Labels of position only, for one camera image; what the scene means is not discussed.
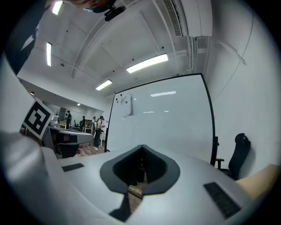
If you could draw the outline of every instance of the black office chair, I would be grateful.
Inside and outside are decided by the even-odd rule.
[[[224,161],[224,159],[216,159],[216,161],[218,162],[218,169],[220,171],[233,178],[234,180],[238,180],[240,169],[251,148],[251,142],[248,140],[244,133],[241,133],[236,136],[235,143],[235,150],[228,164],[229,170],[220,168],[220,164]]]

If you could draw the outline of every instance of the white ceiling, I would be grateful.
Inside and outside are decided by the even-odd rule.
[[[76,108],[81,113],[84,113],[88,109],[95,109],[95,108],[88,107],[86,105],[79,105],[78,106],[77,105],[78,102],[75,102],[75,101],[69,100],[67,98],[64,98],[62,96],[56,95],[56,94],[54,94],[52,92],[49,92],[45,89],[42,89],[42,88],[40,88],[36,85],[33,85],[32,83],[29,83],[25,80],[20,79],[20,81],[21,81],[21,84],[25,87],[25,89],[28,92],[33,91],[35,93],[35,97],[39,98],[41,101],[46,101],[48,103],[51,103],[53,105],[63,107],[63,108],[66,108],[66,109]]]
[[[103,13],[90,13],[63,3],[58,15],[51,9],[45,12],[36,47],[24,66],[26,71],[44,81],[31,77],[31,73],[28,81],[46,90],[50,85],[57,88],[67,85],[85,92],[85,95],[106,97],[114,91],[186,74],[189,68],[187,38],[175,36],[163,2],[156,2],[171,33],[176,57],[163,20],[152,1],[123,0],[127,9],[110,22],[105,22]],[[115,5],[118,7],[122,2],[116,1]],[[46,42],[53,44],[52,67],[46,65]],[[126,71],[132,65],[163,53],[168,54],[169,61],[132,74]],[[19,77],[27,79],[28,76],[20,73]],[[113,84],[95,90],[107,79]]]

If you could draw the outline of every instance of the desk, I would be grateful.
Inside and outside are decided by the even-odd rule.
[[[72,130],[74,130],[74,131],[80,131],[80,127],[72,127]]]
[[[82,132],[84,132],[84,133],[86,133],[86,130],[92,130],[92,128],[91,127],[83,127],[83,130],[82,130]]]
[[[280,171],[280,166],[270,164],[252,176],[237,180],[236,183],[239,184],[252,199],[256,199],[271,190]]]
[[[66,129],[66,123],[60,123],[60,128]]]

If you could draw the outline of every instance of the fluorescent ceiling light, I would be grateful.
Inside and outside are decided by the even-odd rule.
[[[105,81],[103,84],[101,84],[100,86],[98,86],[96,89],[99,91],[100,89],[103,89],[104,87],[110,85],[112,83],[111,80],[107,80]]]
[[[162,92],[162,93],[156,93],[156,94],[151,94],[151,97],[157,97],[157,96],[161,96],[161,95],[168,95],[168,94],[175,94],[175,91],[170,91],[170,92]]]
[[[165,61],[168,61],[168,56],[167,56],[167,54],[162,54],[160,56],[156,56],[154,58],[148,59],[144,62],[140,62],[139,64],[133,65],[132,67],[128,68],[127,71],[129,73],[133,73],[139,69],[142,69],[142,68],[148,67],[150,65],[160,63],[160,62],[165,62]]]
[[[59,12],[60,9],[61,9],[62,3],[63,3],[62,1],[58,1],[58,2],[56,2],[56,3],[54,4],[53,10],[52,10],[52,12],[53,12],[54,14],[58,15],[58,12]]]
[[[47,65],[48,66],[52,66],[51,61],[52,61],[52,44],[51,43],[47,43]]]

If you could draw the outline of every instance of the black vent slot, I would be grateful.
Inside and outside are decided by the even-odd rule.
[[[62,167],[62,170],[64,172],[68,172],[68,171],[76,170],[76,169],[79,169],[79,168],[82,168],[82,167],[84,167],[83,164],[77,163],[77,164],[73,164],[73,165]]]
[[[240,207],[218,186],[212,182],[205,184],[204,188],[211,196],[220,212],[227,219],[240,211]]]

